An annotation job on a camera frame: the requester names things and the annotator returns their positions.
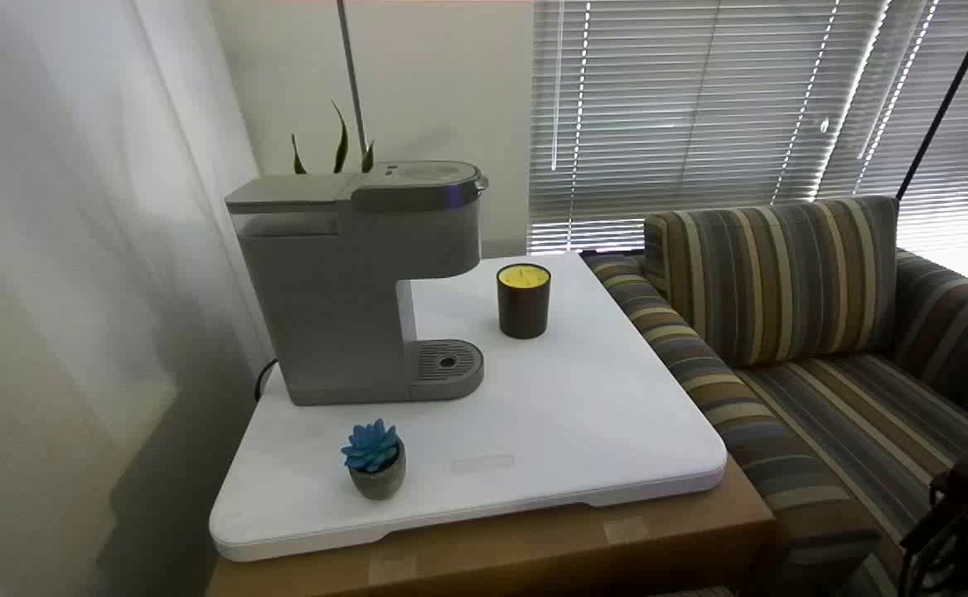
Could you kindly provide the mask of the window blinds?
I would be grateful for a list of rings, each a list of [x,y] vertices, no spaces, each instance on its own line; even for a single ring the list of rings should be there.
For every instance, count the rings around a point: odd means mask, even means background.
[[[638,249],[663,208],[894,197],[968,0],[536,0],[532,244]],[[899,241],[968,276],[968,77]]]

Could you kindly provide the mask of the black stand pole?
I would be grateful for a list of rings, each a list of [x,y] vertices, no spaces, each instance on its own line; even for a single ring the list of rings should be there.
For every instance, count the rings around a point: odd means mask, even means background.
[[[899,194],[894,194],[899,202],[901,202],[904,194],[912,190],[912,182],[916,182],[916,177],[917,177],[917,169],[922,169],[922,164],[925,164],[925,156],[929,156],[929,148],[933,148],[933,144],[936,144],[936,136],[937,136],[937,129],[942,129],[948,111],[953,111],[953,104],[954,104],[954,95],[957,95],[966,77],[968,77],[968,48],[966,48],[961,64],[957,64],[957,69],[954,69],[954,77],[953,77],[953,84],[948,84],[948,88],[945,88],[945,95],[942,95],[942,104],[937,104],[933,124],[929,124],[929,129],[925,129],[925,136],[922,136],[922,144],[917,144],[917,148],[916,148],[916,156],[912,156],[912,164],[909,164],[901,182],[899,182]]]

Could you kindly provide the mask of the brown cardboard box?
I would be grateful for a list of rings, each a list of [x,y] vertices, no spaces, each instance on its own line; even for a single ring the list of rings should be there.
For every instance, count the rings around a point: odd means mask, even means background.
[[[206,597],[629,597],[746,586],[777,513],[735,465],[706,494],[425,528],[368,547],[219,561]]]

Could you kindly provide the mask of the grey coffee maker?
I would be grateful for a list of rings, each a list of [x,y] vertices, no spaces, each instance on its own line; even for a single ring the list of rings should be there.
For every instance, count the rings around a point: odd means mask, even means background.
[[[457,158],[263,177],[226,208],[294,405],[450,401],[483,380],[463,339],[419,339],[410,281],[482,262],[483,177]]]

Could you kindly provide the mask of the small blue succulent grey pot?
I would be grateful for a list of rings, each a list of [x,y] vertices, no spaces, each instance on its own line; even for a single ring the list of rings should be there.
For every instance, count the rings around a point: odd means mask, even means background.
[[[343,443],[345,470],[368,500],[391,498],[404,481],[404,441],[385,418],[356,426]]]

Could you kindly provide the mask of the striped sofa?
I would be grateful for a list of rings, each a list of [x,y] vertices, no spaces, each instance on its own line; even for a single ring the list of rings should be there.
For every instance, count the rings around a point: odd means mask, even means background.
[[[894,597],[968,465],[968,280],[894,229],[884,197],[675,208],[584,255],[769,504],[765,597]]]

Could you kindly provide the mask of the dark candle jar yellow wax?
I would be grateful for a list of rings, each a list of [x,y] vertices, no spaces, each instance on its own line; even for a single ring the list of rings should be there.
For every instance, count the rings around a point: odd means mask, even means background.
[[[498,270],[498,317],[512,339],[536,339],[548,331],[552,273],[536,262],[512,262]]]

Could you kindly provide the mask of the white table board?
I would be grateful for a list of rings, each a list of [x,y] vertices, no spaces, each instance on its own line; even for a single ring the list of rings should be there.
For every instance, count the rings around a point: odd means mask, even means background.
[[[374,543],[396,531],[559,504],[629,504],[721,483],[727,443],[577,255],[552,255],[548,331],[498,327],[498,265],[410,284],[425,339],[469,339],[483,380],[454,401],[289,401],[269,378],[210,513],[230,561]],[[409,465],[387,500],[366,498],[343,443],[399,427]]]

